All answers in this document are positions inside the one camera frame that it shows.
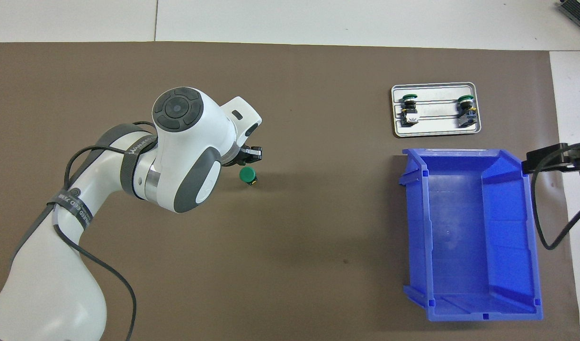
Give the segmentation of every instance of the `velcro cable strap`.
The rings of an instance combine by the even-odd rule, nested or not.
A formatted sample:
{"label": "velcro cable strap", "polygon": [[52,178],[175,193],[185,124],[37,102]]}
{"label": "velcro cable strap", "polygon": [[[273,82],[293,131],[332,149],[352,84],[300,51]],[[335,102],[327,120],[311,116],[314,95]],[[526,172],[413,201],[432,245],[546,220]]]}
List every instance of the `velcro cable strap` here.
{"label": "velcro cable strap", "polygon": [[92,218],[94,218],[86,204],[84,204],[84,201],[65,189],[61,189],[56,196],[50,199],[48,204],[58,204],[69,211],[69,213],[77,218],[81,226],[84,227],[84,230],[92,222]]}
{"label": "velcro cable strap", "polygon": [[121,188],[123,188],[124,192],[139,199],[142,198],[134,192],[134,170],[136,169],[138,157],[140,157],[141,153],[151,150],[155,146],[156,141],[157,136],[155,135],[147,135],[139,138],[125,151],[124,158],[121,160],[121,169],[119,171]]}

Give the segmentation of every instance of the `white robotic arm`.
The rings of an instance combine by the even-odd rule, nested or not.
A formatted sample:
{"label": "white robotic arm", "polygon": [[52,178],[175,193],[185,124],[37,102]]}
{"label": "white robotic arm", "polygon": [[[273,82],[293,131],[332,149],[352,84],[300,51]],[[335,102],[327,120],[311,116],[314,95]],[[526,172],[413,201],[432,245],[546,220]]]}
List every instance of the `white robotic arm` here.
{"label": "white robotic arm", "polygon": [[244,145],[261,118],[240,97],[218,106],[205,93],[178,87],[153,105],[157,136],[118,125],[97,142],[23,237],[0,293],[0,341],[97,341],[106,304],[97,282],[70,242],[109,194],[125,190],[170,211],[203,203],[221,166],[261,159]]}

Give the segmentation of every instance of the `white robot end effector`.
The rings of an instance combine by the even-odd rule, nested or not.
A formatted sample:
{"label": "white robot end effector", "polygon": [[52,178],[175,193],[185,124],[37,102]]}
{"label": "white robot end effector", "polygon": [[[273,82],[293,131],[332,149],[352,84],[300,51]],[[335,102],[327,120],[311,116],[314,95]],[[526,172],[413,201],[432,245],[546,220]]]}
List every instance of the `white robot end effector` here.
{"label": "white robot end effector", "polygon": [[[138,161],[135,172],[143,174],[134,179],[145,181],[133,181],[134,192],[170,211],[186,212],[205,201],[221,166],[262,159],[261,147],[245,145],[262,119],[241,97],[218,106],[202,91],[177,87],[159,96],[152,115],[158,146]],[[148,168],[140,165],[145,162]]]}

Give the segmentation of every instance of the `green round object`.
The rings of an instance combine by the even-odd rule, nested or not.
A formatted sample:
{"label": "green round object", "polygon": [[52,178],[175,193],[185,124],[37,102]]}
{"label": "green round object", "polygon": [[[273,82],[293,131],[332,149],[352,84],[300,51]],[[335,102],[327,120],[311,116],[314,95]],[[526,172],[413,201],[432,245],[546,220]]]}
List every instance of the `green round object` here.
{"label": "green round object", "polygon": [[473,95],[464,95],[464,96],[458,97],[458,101],[461,102],[465,99],[473,99],[473,98],[474,98]]}
{"label": "green round object", "polygon": [[240,179],[244,183],[251,183],[256,178],[256,171],[252,167],[244,167],[240,171]]}

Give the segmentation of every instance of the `black cable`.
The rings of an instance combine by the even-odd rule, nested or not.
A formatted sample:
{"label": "black cable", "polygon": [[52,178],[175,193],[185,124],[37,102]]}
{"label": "black cable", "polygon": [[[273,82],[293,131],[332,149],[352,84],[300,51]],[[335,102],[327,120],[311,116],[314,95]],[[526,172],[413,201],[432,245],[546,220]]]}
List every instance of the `black cable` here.
{"label": "black cable", "polygon": [[536,208],[536,179],[538,178],[538,173],[540,173],[543,170],[543,168],[551,160],[553,160],[553,158],[558,157],[559,155],[561,155],[561,153],[565,153],[567,151],[574,151],[577,149],[580,149],[580,143],[571,144],[568,145],[567,147],[563,147],[561,149],[549,153],[549,155],[545,156],[542,160],[540,160],[538,166],[536,166],[536,169],[532,173],[532,185],[530,186],[530,194],[532,196],[534,223],[536,224],[536,230],[538,231],[540,241],[542,242],[546,250],[553,250],[559,245],[559,243],[563,240],[563,238],[567,236],[567,233],[571,230],[571,228],[574,227],[574,225],[578,222],[578,220],[580,220],[580,211],[578,211],[578,213],[576,213],[576,215],[574,215],[574,217],[570,219],[570,221],[567,223],[567,225],[565,225],[563,230],[561,230],[558,237],[551,244],[548,244],[543,235],[543,229],[540,227],[540,221],[538,220],[538,209]]}
{"label": "black cable", "polygon": [[118,148],[115,148],[115,147],[111,147],[110,145],[89,145],[88,147],[79,149],[79,151],[77,151],[77,153],[75,153],[71,157],[71,159],[69,159],[69,162],[67,163],[67,167],[65,168],[65,171],[64,171],[63,188],[69,189],[69,187],[71,185],[71,184],[69,184],[69,174],[71,173],[71,166],[73,166],[73,162],[75,161],[75,159],[87,151],[97,151],[97,150],[112,151],[112,152],[117,152],[117,153],[121,153],[121,154],[125,153],[125,151],[118,149]]}
{"label": "black cable", "polygon": [[124,276],[121,276],[121,274],[119,272],[117,272],[117,270],[112,268],[112,266],[106,264],[105,262],[101,261],[100,259],[98,259],[94,255],[92,255],[90,252],[87,252],[82,247],[75,244],[71,239],[69,239],[69,237],[67,237],[67,235],[65,235],[65,233],[63,233],[61,231],[60,226],[58,226],[58,224],[54,224],[54,230],[56,231],[56,234],[58,235],[58,237],[60,237],[60,239],[62,239],[63,242],[65,242],[67,245],[69,245],[72,248],[74,248],[75,250],[77,250],[80,254],[86,256],[88,259],[90,259],[94,263],[104,267],[106,270],[108,270],[109,272],[114,274],[115,277],[117,277],[120,281],[122,281],[122,283],[128,289],[130,296],[132,297],[132,321],[130,321],[130,328],[128,330],[128,335],[125,337],[125,341],[130,341],[130,337],[132,336],[132,331],[134,330],[134,322],[136,320],[136,295],[134,295],[134,290],[132,290],[132,286],[130,285],[130,283],[128,283],[128,281],[125,280]]}
{"label": "black cable", "polygon": [[148,126],[152,126],[153,128],[155,128],[155,125],[153,124],[153,122],[149,122],[149,121],[132,122],[132,125],[148,125]]}

